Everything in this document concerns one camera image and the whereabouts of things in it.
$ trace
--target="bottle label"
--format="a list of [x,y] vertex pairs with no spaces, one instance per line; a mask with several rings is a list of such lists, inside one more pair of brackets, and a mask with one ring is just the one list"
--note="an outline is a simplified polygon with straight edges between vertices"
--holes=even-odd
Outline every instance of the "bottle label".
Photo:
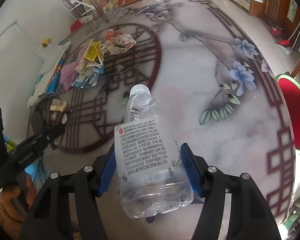
[[120,184],[144,180],[145,175],[182,166],[178,145],[164,118],[153,116],[114,128],[114,151]]

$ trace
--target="brown fuzzy sleeve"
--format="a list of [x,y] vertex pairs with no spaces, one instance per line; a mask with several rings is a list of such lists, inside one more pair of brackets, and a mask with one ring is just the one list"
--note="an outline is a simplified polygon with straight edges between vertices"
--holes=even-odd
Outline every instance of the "brown fuzzy sleeve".
[[1,202],[1,199],[0,199],[0,224],[13,240],[17,240],[19,238],[21,228],[22,228],[22,223],[19,221],[15,221],[8,215],[7,211],[5,210]]

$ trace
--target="red stool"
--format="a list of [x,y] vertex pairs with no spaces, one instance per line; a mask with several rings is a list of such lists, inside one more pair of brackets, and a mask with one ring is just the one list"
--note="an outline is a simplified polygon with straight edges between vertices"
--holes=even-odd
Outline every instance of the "red stool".
[[287,75],[279,75],[277,80],[288,106],[295,147],[300,150],[300,85]]

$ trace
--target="bottle cap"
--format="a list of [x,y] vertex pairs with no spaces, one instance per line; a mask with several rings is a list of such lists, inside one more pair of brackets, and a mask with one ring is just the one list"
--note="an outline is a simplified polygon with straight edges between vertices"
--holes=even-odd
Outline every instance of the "bottle cap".
[[138,93],[145,93],[147,95],[151,95],[149,88],[142,84],[135,85],[130,90],[130,96]]

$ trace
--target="table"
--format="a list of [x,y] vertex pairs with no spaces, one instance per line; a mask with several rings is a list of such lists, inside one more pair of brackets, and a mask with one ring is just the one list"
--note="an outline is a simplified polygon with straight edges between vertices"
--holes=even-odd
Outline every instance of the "table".
[[[108,75],[96,87],[58,91],[57,97],[68,100],[74,111],[62,141],[64,151],[76,153],[69,159],[92,160],[85,152],[94,149],[106,153],[113,127],[124,117],[126,107],[117,107],[122,95],[135,83],[148,84],[178,145],[187,142],[195,155],[223,173],[249,173],[281,223],[293,190],[293,132],[280,88],[251,39],[211,0],[141,0],[67,37],[62,43],[71,41],[72,46],[65,64],[76,59],[80,44],[102,39],[109,28],[132,34],[137,45],[105,59]],[[123,73],[117,72],[118,64]],[[66,166],[65,156],[60,166]],[[97,200],[110,239],[191,238],[202,200],[148,224],[126,217],[118,188],[116,174]],[[220,239],[226,235],[229,212],[227,197]]]

